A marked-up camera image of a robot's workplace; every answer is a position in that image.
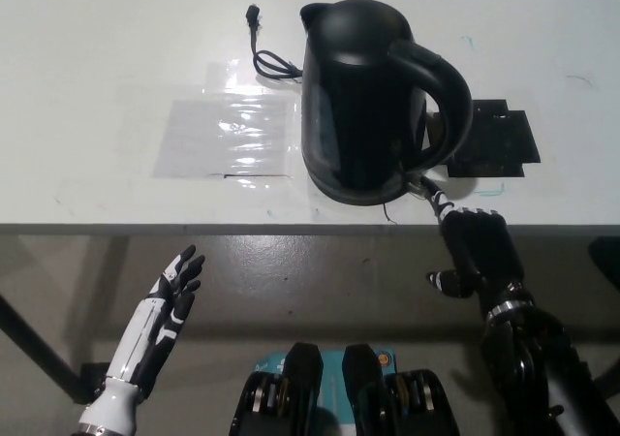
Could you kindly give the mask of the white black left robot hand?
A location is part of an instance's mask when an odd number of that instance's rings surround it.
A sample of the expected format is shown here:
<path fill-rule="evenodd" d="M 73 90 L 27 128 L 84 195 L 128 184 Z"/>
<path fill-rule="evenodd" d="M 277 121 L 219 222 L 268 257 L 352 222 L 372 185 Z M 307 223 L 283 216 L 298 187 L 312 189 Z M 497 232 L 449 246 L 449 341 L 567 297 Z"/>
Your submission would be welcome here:
<path fill-rule="evenodd" d="M 106 376 L 150 396 L 180 331 L 184 328 L 200 287 L 205 256 L 190 245 L 164 269 L 126 326 Z"/>

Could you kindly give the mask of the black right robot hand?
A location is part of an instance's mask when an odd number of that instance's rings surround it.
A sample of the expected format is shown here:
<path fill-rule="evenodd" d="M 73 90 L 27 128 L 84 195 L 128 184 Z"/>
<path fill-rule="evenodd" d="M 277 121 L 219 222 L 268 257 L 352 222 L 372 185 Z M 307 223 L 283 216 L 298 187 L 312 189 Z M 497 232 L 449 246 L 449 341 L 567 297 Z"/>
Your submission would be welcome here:
<path fill-rule="evenodd" d="M 477 295 L 480 312 L 488 318 L 532 305 L 533 297 L 523 285 L 523 265 L 504 217 L 496 211 L 456 205 L 425 176 L 419 182 L 453 264 L 448 270 L 428 273 L 428 282 L 444 296 Z"/>

